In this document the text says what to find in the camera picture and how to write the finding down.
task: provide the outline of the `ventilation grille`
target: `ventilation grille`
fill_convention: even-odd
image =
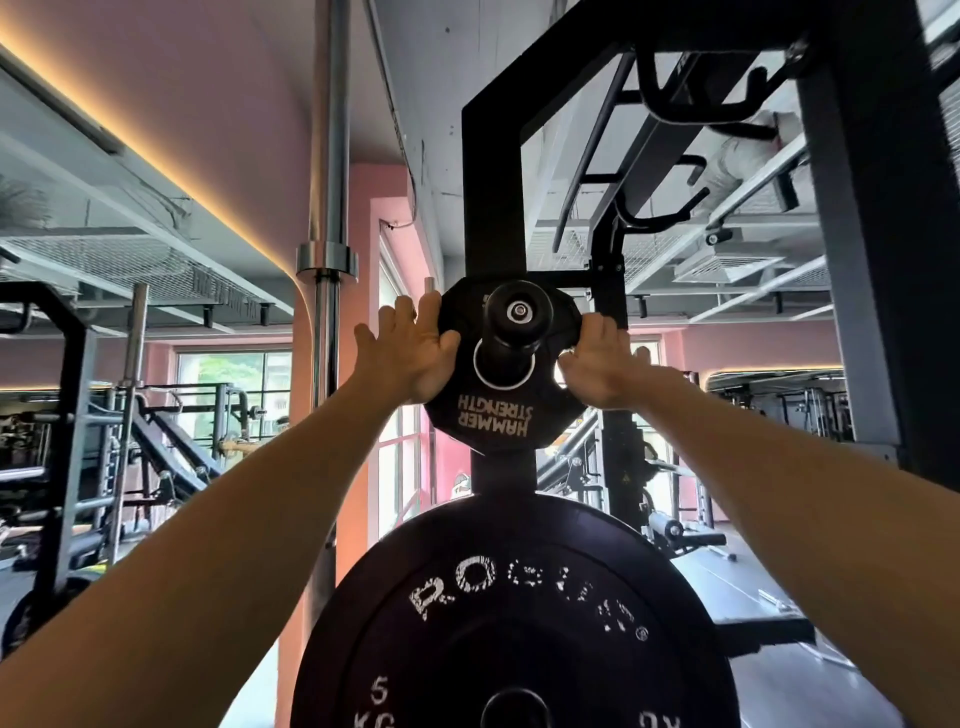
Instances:
[[[812,271],[804,273],[799,278],[791,280],[786,285],[787,288],[808,288],[810,290],[829,290],[830,273],[827,266],[815,268]]]
[[[697,251],[674,271],[677,283],[736,283],[783,260],[769,245],[726,243]]]
[[[177,305],[218,303],[255,318],[261,301],[138,228],[0,231],[0,245],[58,264],[79,280],[130,291],[149,283],[151,298]]]
[[[960,81],[941,94],[940,106],[944,112],[947,140],[953,152],[953,167],[960,176]]]

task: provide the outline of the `window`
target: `window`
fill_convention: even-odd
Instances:
[[[381,246],[384,255],[380,260],[380,305],[394,305],[396,298],[405,291],[386,245]],[[377,530],[380,538],[420,511],[421,459],[425,452],[421,417],[421,407],[405,405],[394,412],[380,433],[377,453]]]
[[[229,382],[247,392],[250,407],[263,407],[262,418],[250,423],[250,438],[261,440],[278,434],[281,417],[290,414],[290,352],[198,352],[180,353],[177,360],[177,382]],[[184,389],[180,400],[184,405],[213,404],[212,387]],[[237,404],[236,397],[232,403]],[[213,413],[181,413],[178,422],[187,434],[202,445],[213,443]],[[240,423],[228,418],[227,437],[241,436]]]

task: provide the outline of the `weight plate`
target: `weight plate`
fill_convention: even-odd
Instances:
[[[523,383],[498,390],[477,374],[474,357],[483,338],[484,303],[496,288],[516,279],[477,277],[459,280],[444,294],[441,332],[456,329],[461,343],[453,377],[426,404],[434,426],[481,453],[547,448],[584,411],[554,378],[557,357],[576,346],[580,312],[566,293],[540,286],[553,305],[553,324],[540,343]]]
[[[71,572],[66,579],[66,589],[61,598],[62,604],[57,613],[66,608],[66,605],[80,596],[87,587],[103,575],[103,570],[97,567]],[[27,639],[38,629],[37,625],[30,624],[30,612],[33,609],[34,592],[30,590],[13,607],[7,623],[4,625],[3,637],[0,638],[0,650],[3,657],[10,657]]]
[[[303,656],[292,728],[734,728],[696,594],[632,529],[543,494],[435,508],[350,571]]]

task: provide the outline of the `exercise equipment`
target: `exercise equipment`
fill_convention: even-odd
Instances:
[[[374,550],[307,646],[294,728],[645,716],[739,725],[722,638],[699,600],[652,546],[594,508],[537,494],[467,497]],[[525,697],[514,705],[516,691]],[[522,722],[531,710],[541,718]]]
[[[711,12],[700,0],[686,4]],[[726,98],[756,52],[783,47],[786,36],[755,39],[752,53],[690,54],[664,90],[649,73],[655,51],[743,48],[745,36],[721,41],[713,23],[686,10],[670,23],[644,24],[632,4],[584,0],[465,107],[467,276],[444,295],[439,322],[441,332],[459,331],[462,343],[453,377],[426,409],[437,429],[471,447],[472,495],[401,524],[328,601],[320,594],[325,607],[303,656],[294,728],[738,726],[729,659],[765,644],[812,641],[809,621],[792,615],[710,621],[664,558],[687,548],[685,529],[652,510],[644,485],[656,466],[644,458],[642,432],[628,413],[587,414],[567,439],[564,461],[537,468],[536,448],[551,445],[584,410],[554,379],[557,356],[576,343],[580,323],[560,289],[589,289],[595,309],[626,328],[624,235],[666,230],[690,210],[635,218],[626,181],[608,176],[613,193],[600,208],[605,222],[592,231],[589,269],[528,272],[518,146],[617,53],[624,59],[614,84],[622,87],[636,57],[654,116],[710,125],[753,114],[784,74],[768,82],[754,71],[739,106],[685,108],[674,97],[696,71],[702,99]],[[767,27],[762,20],[751,15],[743,27]],[[737,23],[727,18],[723,27]],[[641,27],[649,37],[637,43]],[[787,44],[799,39],[793,28]],[[608,118],[620,87],[608,94]],[[605,124],[598,122],[600,133]],[[587,179],[581,167],[577,185]],[[590,453],[596,422],[600,448]],[[558,483],[576,490],[590,467],[615,518],[538,492]]]
[[[86,591],[87,587],[99,579],[103,573],[103,567],[70,571],[66,577],[66,586],[58,596],[54,610],[55,614],[65,609],[71,601]],[[0,637],[0,654],[3,657],[10,657],[36,631],[35,602],[36,592],[27,592],[10,612],[10,616],[4,624],[3,635]]]
[[[453,377],[428,404],[434,426],[478,452],[546,448],[584,406],[554,378],[576,345],[573,299],[527,280],[463,279],[445,295],[442,330],[460,332]]]

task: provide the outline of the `gym machine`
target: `gym machine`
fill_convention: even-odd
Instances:
[[[95,334],[76,316],[53,289],[43,283],[7,282],[0,285],[0,303],[23,306],[23,322],[29,324],[36,306],[63,334],[63,364],[60,370],[60,392],[56,412],[49,429],[50,456],[42,473],[32,482],[45,479],[36,520],[42,523],[36,555],[36,578],[33,590],[14,608],[4,629],[3,646],[7,654],[33,634],[62,609],[70,599],[83,591],[96,577],[96,572],[72,570],[77,556],[97,552],[105,543],[102,528],[75,537],[74,523],[78,516],[110,505],[112,498],[80,499],[80,482],[84,469],[84,445],[87,426],[116,425],[119,417],[91,412],[89,383],[93,379]],[[26,329],[18,326],[17,333]]]
[[[453,379],[427,411],[437,429],[473,449],[473,495],[405,523],[345,577],[304,654],[294,726],[451,719],[488,726],[740,724],[729,659],[743,654],[744,644],[764,642],[755,624],[713,624],[662,554],[638,537],[649,466],[629,416],[603,415],[598,459],[615,518],[537,493],[534,450],[583,412],[553,379],[557,355],[576,342],[579,328],[577,309],[561,289],[588,288],[595,310],[625,328],[624,234],[663,230],[671,220],[624,220],[622,210],[635,214],[703,126],[746,122],[787,76],[799,76],[807,112],[804,141],[830,271],[852,282],[834,289],[845,359],[896,384],[885,398],[858,405],[857,386],[863,392],[876,378],[852,383],[857,436],[955,487],[946,448],[897,449],[907,441],[898,427],[945,445],[932,427],[942,417],[888,426],[886,415],[910,411],[904,395],[916,389],[896,345],[921,344],[920,334],[907,330],[903,311],[888,315],[886,305],[867,326],[853,320],[855,313],[874,315],[863,302],[883,300],[877,289],[892,293],[894,278],[874,275],[876,266],[916,270],[896,244],[897,235],[908,234],[904,221],[924,218],[924,231],[935,233],[924,239],[935,240],[960,226],[916,7],[901,0],[877,7],[869,28],[861,9],[584,0],[465,107],[468,277],[447,291],[441,311],[441,329],[456,328],[463,343]],[[768,79],[754,69],[746,100],[720,103],[768,50],[787,51],[785,70]],[[653,56],[676,51],[685,55],[659,87]],[[589,269],[528,272],[519,147],[617,55],[633,55],[652,119],[592,221]],[[888,145],[878,156],[881,138]],[[891,181],[903,180],[907,169],[909,182],[899,187],[911,185],[902,200],[907,210],[891,220],[884,202]],[[935,254],[957,262],[948,248]],[[939,295],[924,290],[919,298]],[[921,310],[916,302],[907,307]],[[923,349],[906,351],[913,361]],[[891,361],[898,366],[887,372]],[[889,406],[894,398],[898,407]],[[863,417],[872,410],[882,426]],[[794,642],[811,642],[809,622],[797,618],[793,626]]]
[[[229,383],[145,387],[139,381],[148,295],[146,286],[134,291],[124,381],[118,387],[91,388],[95,334],[47,285],[0,284],[0,303],[22,305],[25,312],[15,330],[4,332],[26,330],[35,306],[65,340],[60,389],[28,394],[28,411],[10,413],[8,405],[2,415],[0,540],[8,548],[0,551],[0,561],[14,570],[36,571],[34,588],[4,626],[3,656],[98,578],[105,558],[116,560],[121,536],[150,532],[149,527],[138,531],[141,509],[150,523],[152,508],[180,505],[224,472],[219,447],[228,436],[230,417],[246,439],[250,422],[263,414],[249,405],[246,392]],[[177,399],[184,389],[212,389],[214,402],[151,406],[144,395],[172,391]],[[214,413],[212,452],[177,425],[175,414],[184,411]],[[128,489],[127,472],[137,460],[142,486]],[[128,507],[134,509],[134,528],[124,534],[121,514]],[[75,533],[78,525],[88,530]]]
[[[560,445],[557,452],[537,467],[537,489],[541,493],[568,496],[576,494],[582,503],[588,503],[600,510],[604,509],[602,484],[599,469],[599,432],[600,413],[589,410],[583,421]],[[667,463],[650,443],[638,437],[636,446],[643,450],[647,468],[644,470],[644,485],[658,473],[671,473],[679,478],[682,475],[693,477],[693,471],[680,463]],[[656,510],[654,500],[645,487],[640,490],[640,508],[644,511],[647,523],[642,528],[643,535],[657,547],[668,559],[684,556],[698,548],[719,548],[727,543],[727,536],[707,528],[702,522],[687,524],[681,522],[678,509],[679,481],[677,494],[672,497],[671,514]]]

